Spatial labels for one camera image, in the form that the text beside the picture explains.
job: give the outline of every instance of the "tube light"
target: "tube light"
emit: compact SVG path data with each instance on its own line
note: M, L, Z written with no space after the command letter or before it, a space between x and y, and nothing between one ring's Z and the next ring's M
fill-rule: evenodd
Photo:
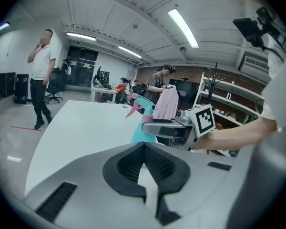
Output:
M171 11L168 11L168 15L171 16L171 18L176 22L176 24L179 26L179 28L182 30L183 34L186 36L187 40L189 41L192 48L199 48L199 45L191 32L191 29L185 22L185 20L182 18L181 14L178 12L177 9L173 9Z
M8 27L9 25L10 25L9 23L4 23L4 24L0 25L0 31L2 29L4 29L5 27Z
M134 52L132 52L132 51L130 51L130 50L124 48L124 47L119 46L119 49L122 49L122 50L124 50L124 51L126 51L126 52L129 52L129 53L131 53L132 55L138 57L139 59L141 58L140 55L137 55L136 53L134 53Z
M92 40L92 41L96 41L96 38L95 37L91 37L91 36L85 36L85 35L71 33L71 32L67 32L67 35L68 36L80 37L80 38L84 38L84 39L88 39L88 40Z

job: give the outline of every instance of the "black shoe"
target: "black shoe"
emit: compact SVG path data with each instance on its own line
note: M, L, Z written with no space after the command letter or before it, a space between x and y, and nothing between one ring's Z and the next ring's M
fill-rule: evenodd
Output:
M47 118L48 123L50 124L51 121L52 121L52 116L51 116L51 114L47 115L46 118Z
M38 130L42 125L44 124L44 121L37 121L36 122L36 125L34 126L34 129L35 130Z

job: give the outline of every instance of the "blue spray bottle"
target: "blue spray bottle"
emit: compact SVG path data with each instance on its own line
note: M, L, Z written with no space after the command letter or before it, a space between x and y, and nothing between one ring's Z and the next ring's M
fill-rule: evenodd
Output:
M138 127L136 128L133 134L131 143L137 143L137 142L155 143L156 137L154 135L147 134L142 130L142 125L144 122L153 121L153 110L156 108L156 106L153 104L152 101L138 95L137 99L133 102L133 108L130 110L126 118L131 116L137 109L140 109L140 108L144 108L145 111L144 111L144 114L142 115L142 121L139 123Z

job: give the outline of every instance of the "gray floor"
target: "gray floor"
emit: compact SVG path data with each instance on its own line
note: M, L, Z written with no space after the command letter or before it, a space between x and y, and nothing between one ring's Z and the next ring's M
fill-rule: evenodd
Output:
M47 105L53 118L68 100L90 99L88 93L64 92L60 93L60 96L63 97L60 104L51 101ZM30 163L37 144L48 126L47 123L43 125L41 131L28 130L33 129L35 123L36 114L32 103L14 104L0 114L0 187L9 190L19 199L24 198Z

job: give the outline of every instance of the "ceiling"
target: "ceiling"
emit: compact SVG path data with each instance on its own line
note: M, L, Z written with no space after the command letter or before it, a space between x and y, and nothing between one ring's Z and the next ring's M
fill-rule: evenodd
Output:
M237 0L19 0L9 21L59 17L64 31L97 38L93 42L70 37L70 45L108 53L140 67L163 63L210 67L218 62L223 70L237 71L246 52L267 58L232 23L244 17L256 20L258 7ZM198 49L191 48L167 14L173 8L189 25ZM142 58L118 49L119 45Z

